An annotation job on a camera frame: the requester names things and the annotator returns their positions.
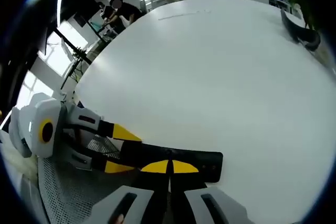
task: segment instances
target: person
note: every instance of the person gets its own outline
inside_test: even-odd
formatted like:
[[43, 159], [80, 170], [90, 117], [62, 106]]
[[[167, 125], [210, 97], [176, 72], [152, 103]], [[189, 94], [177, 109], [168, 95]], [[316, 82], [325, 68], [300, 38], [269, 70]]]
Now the person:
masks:
[[109, 19], [113, 16], [112, 14], [115, 12], [115, 10], [111, 6], [106, 6], [102, 2], [98, 2], [98, 5], [100, 7], [100, 17], [104, 19], [103, 27], [105, 27], [107, 24], [111, 26], [111, 28], [117, 33], [121, 33], [125, 30], [125, 26], [121, 20], [121, 18], [117, 18], [113, 23], [108, 23]]
[[117, 11], [110, 17], [109, 23], [115, 22], [120, 16], [123, 16], [131, 25], [142, 16], [138, 8], [129, 3], [125, 3], [123, 0], [111, 0], [110, 5], [112, 8], [117, 9]]

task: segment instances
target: office desk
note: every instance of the office desk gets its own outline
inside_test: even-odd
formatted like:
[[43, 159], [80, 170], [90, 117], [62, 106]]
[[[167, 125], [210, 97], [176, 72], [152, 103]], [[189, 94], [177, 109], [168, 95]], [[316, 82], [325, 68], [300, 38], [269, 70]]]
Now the office desk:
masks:
[[76, 91], [145, 143], [221, 151], [216, 186], [258, 224], [304, 217], [335, 157], [333, 78], [292, 42], [280, 10], [259, 2], [158, 7], [105, 48]]

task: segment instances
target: table surface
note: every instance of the table surface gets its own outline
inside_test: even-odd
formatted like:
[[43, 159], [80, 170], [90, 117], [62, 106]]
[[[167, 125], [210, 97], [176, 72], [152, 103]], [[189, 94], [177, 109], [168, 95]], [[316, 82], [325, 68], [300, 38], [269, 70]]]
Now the table surface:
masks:
[[161, 6], [107, 46], [76, 92], [145, 143], [222, 152], [216, 186], [255, 223], [301, 220], [336, 153], [334, 80], [292, 42], [280, 9], [259, 2]]

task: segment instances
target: white table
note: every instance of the white table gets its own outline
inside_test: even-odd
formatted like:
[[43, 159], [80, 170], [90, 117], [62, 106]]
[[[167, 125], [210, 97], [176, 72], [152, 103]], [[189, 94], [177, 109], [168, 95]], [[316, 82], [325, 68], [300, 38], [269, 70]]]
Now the white table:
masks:
[[303, 218], [336, 153], [333, 79], [292, 42], [279, 9], [255, 1], [155, 9], [107, 46], [76, 91], [145, 143], [221, 151], [216, 186], [255, 223]]

